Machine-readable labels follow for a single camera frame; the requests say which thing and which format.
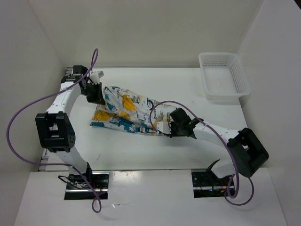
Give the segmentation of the colourful printed shorts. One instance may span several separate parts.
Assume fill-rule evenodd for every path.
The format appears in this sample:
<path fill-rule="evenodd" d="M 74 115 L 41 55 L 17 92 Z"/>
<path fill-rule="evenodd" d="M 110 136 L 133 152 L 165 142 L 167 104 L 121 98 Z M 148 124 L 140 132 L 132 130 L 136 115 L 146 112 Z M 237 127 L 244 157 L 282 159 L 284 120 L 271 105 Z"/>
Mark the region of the colourful printed shorts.
<path fill-rule="evenodd" d="M 154 127 L 160 121 L 171 121 L 170 113 L 176 109 L 168 104 L 154 108 L 157 100 L 116 86 L 105 87 L 103 95 L 105 104 L 96 106 L 90 121 L 92 127 L 158 136 Z"/>

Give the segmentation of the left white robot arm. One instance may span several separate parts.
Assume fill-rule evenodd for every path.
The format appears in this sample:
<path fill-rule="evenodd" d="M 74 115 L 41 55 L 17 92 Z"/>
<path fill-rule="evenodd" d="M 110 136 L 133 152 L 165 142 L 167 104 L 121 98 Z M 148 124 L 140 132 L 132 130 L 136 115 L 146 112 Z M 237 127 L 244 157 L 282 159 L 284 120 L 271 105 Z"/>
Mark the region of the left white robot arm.
<path fill-rule="evenodd" d="M 68 167 L 72 181 L 83 188 L 89 188 L 94 182 L 92 169 L 79 154 L 76 146 L 76 134 L 69 116 L 75 101 L 84 95 L 87 101 L 104 104 L 100 79 L 104 73 L 89 72 L 82 65 L 75 65 L 66 71 L 61 79 L 59 94 L 45 113 L 35 117 L 40 144 L 55 153 Z"/>

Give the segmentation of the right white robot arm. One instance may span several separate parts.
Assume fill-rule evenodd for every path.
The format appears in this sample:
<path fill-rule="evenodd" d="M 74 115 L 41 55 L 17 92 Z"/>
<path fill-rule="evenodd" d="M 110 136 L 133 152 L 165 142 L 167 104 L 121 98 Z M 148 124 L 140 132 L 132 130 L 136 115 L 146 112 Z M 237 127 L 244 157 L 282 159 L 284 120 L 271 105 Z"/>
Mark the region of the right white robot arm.
<path fill-rule="evenodd" d="M 211 185 L 217 185 L 224 177 L 236 173 L 250 178 L 269 159 L 267 150 L 249 128 L 226 129 L 201 118 L 191 119 L 181 108 L 171 112 L 170 117 L 169 137 L 205 140 L 228 151 L 230 160 L 216 160 L 208 167 L 206 179 Z"/>

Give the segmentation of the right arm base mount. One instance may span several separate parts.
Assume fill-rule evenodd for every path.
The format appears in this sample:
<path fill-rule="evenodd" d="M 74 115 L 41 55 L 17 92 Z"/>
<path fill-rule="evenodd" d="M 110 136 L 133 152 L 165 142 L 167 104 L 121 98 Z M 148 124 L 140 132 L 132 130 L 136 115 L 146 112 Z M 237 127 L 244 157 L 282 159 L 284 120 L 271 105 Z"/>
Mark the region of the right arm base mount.
<path fill-rule="evenodd" d="M 217 178 L 212 172 L 198 170 L 192 171 L 191 177 L 194 198 L 211 198 L 225 195 L 231 175 Z"/>

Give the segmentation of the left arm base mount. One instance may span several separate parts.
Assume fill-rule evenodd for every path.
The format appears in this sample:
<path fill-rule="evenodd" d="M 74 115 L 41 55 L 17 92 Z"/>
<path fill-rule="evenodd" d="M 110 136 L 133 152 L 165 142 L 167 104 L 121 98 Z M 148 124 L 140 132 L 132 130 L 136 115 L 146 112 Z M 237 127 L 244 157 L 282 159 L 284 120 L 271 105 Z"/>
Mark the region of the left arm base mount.
<path fill-rule="evenodd" d="M 109 177 L 108 171 L 94 171 L 90 178 L 90 184 L 101 200 L 108 198 Z M 58 179 L 66 184 L 65 200 L 92 200 L 95 198 L 89 185 L 81 176 L 59 175 Z"/>

